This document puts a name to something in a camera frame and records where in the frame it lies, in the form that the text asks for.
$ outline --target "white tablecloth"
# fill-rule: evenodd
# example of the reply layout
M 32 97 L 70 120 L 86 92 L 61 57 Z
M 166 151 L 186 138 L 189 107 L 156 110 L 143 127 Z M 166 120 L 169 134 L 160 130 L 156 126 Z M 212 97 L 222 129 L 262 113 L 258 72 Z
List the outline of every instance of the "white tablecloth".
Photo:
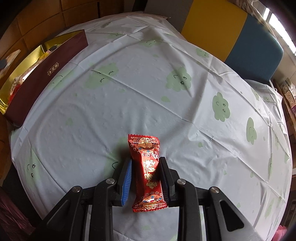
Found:
M 80 24 L 89 46 L 56 74 L 11 134 L 12 160 L 43 218 L 71 187 L 97 185 L 129 157 L 127 135 L 160 140 L 160 156 L 197 187 L 219 187 L 271 240 L 292 160 L 280 96 L 251 86 L 162 18 L 115 15 Z M 175 241 L 178 209 L 113 209 L 115 240 Z

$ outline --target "window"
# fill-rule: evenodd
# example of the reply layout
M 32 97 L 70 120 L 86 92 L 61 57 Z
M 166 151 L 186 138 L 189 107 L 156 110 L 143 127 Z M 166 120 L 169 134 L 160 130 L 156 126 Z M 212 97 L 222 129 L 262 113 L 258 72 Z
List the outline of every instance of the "window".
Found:
M 266 21 L 267 17 L 268 17 L 268 14 L 269 14 L 269 9 L 266 8 L 265 11 L 264 11 L 264 14 L 263 14 L 263 19 Z
M 287 43 L 293 54 L 296 55 L 296 47 L 292 42 L 292 39 L 290 38 L 289 34 L 285 30 L 284 26 L 280 23 L 277 17 L 268 8 L 265 8 L 265 10 L 260 13 L 263 14 L 263 19 L 279 33 L 279 35 Z
M 274 14 L 271 15 L 269 24 L 275 28 L 275 30 L 279 33 L 279 35 L 284 39 L 284 41 L 290 47 L 293 54 L 295 54 L 296 47 L 293 44 L 292 39 L 290 38 L 289 34 L 285 30 L 284 26 L 280 23 L 280 21 L 277 19 L 277 17 Z

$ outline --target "cartoon face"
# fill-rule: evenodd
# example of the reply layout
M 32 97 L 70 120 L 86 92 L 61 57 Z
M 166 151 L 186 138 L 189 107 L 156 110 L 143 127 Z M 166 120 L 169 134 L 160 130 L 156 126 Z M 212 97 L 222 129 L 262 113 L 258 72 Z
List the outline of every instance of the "cartoon face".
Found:
M 122 37 L 124 34 L 108 34 L 107 38 L 109 39 L 116 39 L 116 38 L 119 38 L 119 37 Z
M 272 154 L 270 155 L 270 158 L 268 160 L 268 179 L 270 178 L 271 172 L 272 172 Z
M 66 68 L 62 69 L 60 72 L 57 73 L 57 75 L 54 77 L 54 79 L 51 81 L 50 86 L 53 86 L 53 89 L 61 89 L 65 86 L 64 82 L 67 78 L 70 78 L 75 73 L 74 69 Z
M 271 200 L 271 202 L 268 205 L 268 208 L 266 209 L 266 212 L 264 215 L 265 219 L 270 215 L 273 204 L 274 204 L 274 198 Z
M 270 101 L 270 99 L 268 97 L 266 97 L 266 96 L 263 97 L 263 100 L 264 101 Z
M 284 162 L 287 163 L 287 161 L 290 159 L 290 157 L 287 155 L 287 153 L 285 153 L 284 156 Z
M 201 48 L 197 48 L 196 53 L 198 56 L 203 57 L 203 58 L 208 58 L 210 56 L 208 52 L 202 50 Z
M 257 94 L 257 92 L 253 88 L 251 88 L 251 90 L 252 90 L 253 94 L 255 95 L 256 100 L 259 100 L 259 95 Z
M 161 97 L 161 100 L 162 100 L 163 102 L 167 102 L 167 103 L 170 102 L 170 99 L 169 99 L 167 96 L 163 96 L 163 97 Z
M 278 138 L 275 136 L 275 144 L 276 144 L 276 149 L 279 149 L 279 140 Z
M 216 120 L 221 120 L 224 122 L 225 119 L 229 118 L 230 110 L 228 108 L 228 102 L 223 98 L 220 92 L 218 92 L 217 95 L 213 97 L 212 107 Z
M 41 162 L 31 148 L 30 156 L 26 159 L 24 166 L 26 181 L 29 185 L 35 185 L 34 183 L 40 178 L 42 168 Z
M 72 120 L 72 118 L 70 117 L 70 118 L 68 118 L 67 120 L 66 120 L 66 126 L 72 126 L 73 125 L 73 120 Z
M 116 63 L 111 63 L 106 66 L 101 66 L 98 69 L 91 69 L 92 73 L 89 79 L 84 83 L 84 87 L 88 89 L 96 89 L 100 86 L 107 84 L 112 76 L 118 73 Z
M 254 121 L 250 117 L 247 122 L 247 129 L 246 129 L 247 141 L 251 142 L 254 145 L 254 141 L 257 139 L 257 133 L 254 128 Z
M 282 200 L 282 197 L 281 197 L 281 196 L 279 196 L 279 198 L 278 198 L 278 201 L 277 201 L 277 204 L 276 204 L 276 208 L 278 208 L 278 207 L 279 207 L 279 205 L 280 205 L 280 203 L 281 203 L 281 200 Z
M 36 167 L 36 165 L 35 165 L 35 163 L 32 164 L 32 166 L 31 166 L 31 164 L 28 164 L 28 165 L 27 165 L 27 169 L 28 169 L 28 171 L 30 171 L 30 170 L 29 170 L 29 167 L 32 168 L 32 169 L 34 169 L 34 168 Z M 31 171 L 32 171 L 32 173 L 31 173 L 31 177 L 34 178 L 33 170 L 31 170 Z
M 154 45 L 160 45 L 161 44 L 161 40 L 157 40 L 157 39 L 153 39 L 153 40 L 143 40 L 141 42 L 142 45 L 151 48 Z
M 177 92 L 189 89 L 191 87 L 191 77 L 184 67 L 180 67 L 169 73 L 166 87 Z

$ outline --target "wooden wall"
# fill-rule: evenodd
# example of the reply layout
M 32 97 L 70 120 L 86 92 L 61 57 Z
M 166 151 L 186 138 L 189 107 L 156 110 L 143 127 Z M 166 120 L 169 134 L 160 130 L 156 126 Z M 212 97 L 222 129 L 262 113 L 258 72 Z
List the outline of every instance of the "wooden wall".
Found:
M 123 0 L 32 0 L 0 39 L 0 59 L 21 50 L 7 75 L 0 79 L 0 88 L 16 66 L 49 36 L 79 23 L 122 12 Z M 0 114 L 0 178 L 9 154 L 6 121 Z
M 296 177 L 292 177 L 290 191 L 296 191 Z

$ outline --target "gold pattern on wrapper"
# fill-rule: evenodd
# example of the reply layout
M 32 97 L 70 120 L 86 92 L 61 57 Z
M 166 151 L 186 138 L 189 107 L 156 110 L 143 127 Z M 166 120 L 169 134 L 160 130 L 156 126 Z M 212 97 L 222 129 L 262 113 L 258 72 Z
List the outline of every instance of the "gold pattern on wrapper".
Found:
M 138 146 L 145 150 L 150 150 L 153 148 L 154 145 L 152 143 L 151 138 L 143 137 L 138 141 Z
M 83 30 L 74 31 L 71 33 L 63 34 L 58 37 L 55 37 L 49 41 L 46 41 L 45 43 L 39 45 L 36 49 L 34 49 L 11 73 L 11 75 L 8 77 L 8 79 L 5 81 L 4 85 L 0 89 L 0 112 L 4 115 L 8 105 L 9 105 L 9 99 L 10 99 L 10 91 L 12 84 L 14 82 L 14 79 L 18 76 L 21 76 L 23 73 L 27 71 L 33 64 L 37 62 L 37 60 L 44 55 L 44 53 L 49 50 L 54 45 L 61 45 L 65 43 L 67 40 L 72 38 L 73 36 L 79 34 Z M 54 70 L 59 66 L 58 62 L 54 64 Z
M 137 205 L 137 208 L 142 211 L 153 210 L 158 206 L 158 201 L 161 199 L 162 199 L 161 195 L 157 195 L 157 194 L 149 195 Z
M 143 148 L 143 146 L 147 147 L 147 142 L 143 142 L 145 144 L 143 144 L 141 147 Z M 154 173 L 155 173 L 155 164 L 156 162 L 153 160 L 145 160 L 143 161 L 143 167 L 144 167 L 144 177 L 147 180 L 146 186 L 150 187 L 151 189 L 153 189 L 154 187 L 157 186 L 157 182 L 153 182 L 153 178 L 154 178 Z

